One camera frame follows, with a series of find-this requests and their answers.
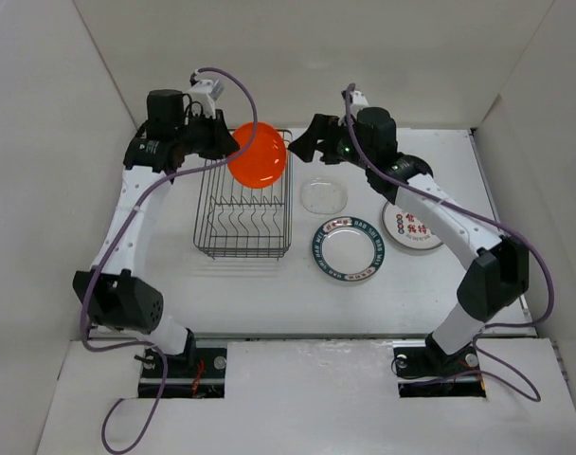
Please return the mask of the orange plastic plate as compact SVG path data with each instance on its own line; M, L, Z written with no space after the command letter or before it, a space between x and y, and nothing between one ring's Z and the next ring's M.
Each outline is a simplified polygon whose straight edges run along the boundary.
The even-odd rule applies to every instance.
M259 122L253 143L228 168L240 184L257 190L276 183L286 164L287 151L281 134L273 126Z

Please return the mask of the clear glass plate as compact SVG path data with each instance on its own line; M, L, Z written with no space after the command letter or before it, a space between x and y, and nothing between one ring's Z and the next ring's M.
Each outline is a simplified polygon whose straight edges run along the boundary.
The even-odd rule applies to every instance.
M310 213L331 215L347 206L348 191L339 182L318 177L301 185L299 199L302 207Z

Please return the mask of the white plate green lettered rim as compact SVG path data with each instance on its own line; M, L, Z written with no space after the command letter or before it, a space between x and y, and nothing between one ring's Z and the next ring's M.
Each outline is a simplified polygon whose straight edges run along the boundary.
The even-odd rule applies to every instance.
M382 267L385 242L375 226L354 216L342 216L323 223L311 241L317 267L340 282L362 282Z

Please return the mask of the white plate red characters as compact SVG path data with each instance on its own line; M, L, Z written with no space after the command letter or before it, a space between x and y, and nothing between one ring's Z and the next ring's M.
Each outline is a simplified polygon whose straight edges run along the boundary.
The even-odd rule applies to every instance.
M416 251L431 251L443 242L412 213L386 202L382 222L388 236L399 246Z

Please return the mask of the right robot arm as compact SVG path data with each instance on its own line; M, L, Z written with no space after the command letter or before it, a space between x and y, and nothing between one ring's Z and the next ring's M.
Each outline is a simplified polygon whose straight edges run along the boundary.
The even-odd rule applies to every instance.
M326 165L363 169L376 192L422 221L464 268L455 307L407 358L413 376L449 375L486 323L527 291L528 248L457 211L430 166L399 152L397 125L386 109L366 107L350 119L316 114L288 149L306 163L320 153Z

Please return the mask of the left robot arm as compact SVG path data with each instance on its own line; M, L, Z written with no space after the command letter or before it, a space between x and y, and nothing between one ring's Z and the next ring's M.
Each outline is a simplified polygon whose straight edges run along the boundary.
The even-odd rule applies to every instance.
M216 160L239 148L215 105L220 94L211 80L187 92L149 92L146 121L123 158L120 194L103 246L72 282L82 304L82 327L93 323L131 333L163 352L164 364L178 376L196 367L194 335L173 321L161 292L144 281L143 273L162 203L185 157Z

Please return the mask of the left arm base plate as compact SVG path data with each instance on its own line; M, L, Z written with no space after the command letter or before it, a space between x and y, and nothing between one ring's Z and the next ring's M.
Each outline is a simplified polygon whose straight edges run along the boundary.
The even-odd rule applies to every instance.
M226 347L198 347L190 364L179 356L168 357L168 374L162 398L221 399L225 397ZM138 398L155 398L163 373L159 353L146 349L136 355L141 363L137 385Z

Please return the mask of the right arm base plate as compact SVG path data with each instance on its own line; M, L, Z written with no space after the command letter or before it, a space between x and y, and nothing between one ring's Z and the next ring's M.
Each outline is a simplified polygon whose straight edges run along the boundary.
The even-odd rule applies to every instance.
M436 363L425 346L395 344L391 369L398 377L401 398L485 398L477 352L463 348Z

